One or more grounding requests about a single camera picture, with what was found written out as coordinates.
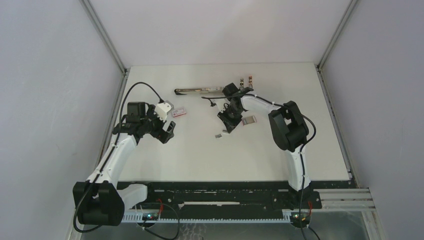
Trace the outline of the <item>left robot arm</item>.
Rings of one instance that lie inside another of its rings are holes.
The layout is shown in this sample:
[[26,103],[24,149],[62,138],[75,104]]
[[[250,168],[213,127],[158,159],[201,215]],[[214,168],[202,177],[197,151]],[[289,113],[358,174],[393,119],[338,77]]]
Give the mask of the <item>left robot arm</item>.
[[85,181],[72,189],[75,203],[74,223],[82,225],[118,226],[126,210],[140,204],[149,209],[157,196],[141,183],[132,183],[119,190],[118,181],[132,152],[145,135],[161,143],[174,137],[176,123],[167,118],[174,106],[169,101],[158,104],[129,102],[127,111],[112,130],[111,143],[97,167]]

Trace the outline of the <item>black and beige stapler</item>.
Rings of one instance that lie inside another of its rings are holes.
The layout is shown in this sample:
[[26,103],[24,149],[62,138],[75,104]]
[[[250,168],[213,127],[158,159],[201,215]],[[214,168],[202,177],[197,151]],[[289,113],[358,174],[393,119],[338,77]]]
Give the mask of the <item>black and beige stapler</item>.
[[199,95],[199,96],[217,96],[223,94],[224,87],[195,87],[195,88],[176,88],[174,93],[177,96]]

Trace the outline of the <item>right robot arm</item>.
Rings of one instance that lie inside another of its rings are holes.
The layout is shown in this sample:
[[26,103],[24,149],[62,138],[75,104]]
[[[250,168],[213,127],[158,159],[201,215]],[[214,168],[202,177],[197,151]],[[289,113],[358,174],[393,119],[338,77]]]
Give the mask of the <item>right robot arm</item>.
[[289,203],[295,208],[302,208],[309,201],[304,189],[311,182],[304,161],[309,135],[308,118],[294,101],[278,104],[254,94],[251,87],[241,89],[231,83],[223,88],[222,94],[210,98],[210,102],[212,107],[218,108],[217,117],[222,121],[225,133],[235,130],[245,112],[254,111],[268,117],[272,139],[287,157],[288,184],[293,189]]

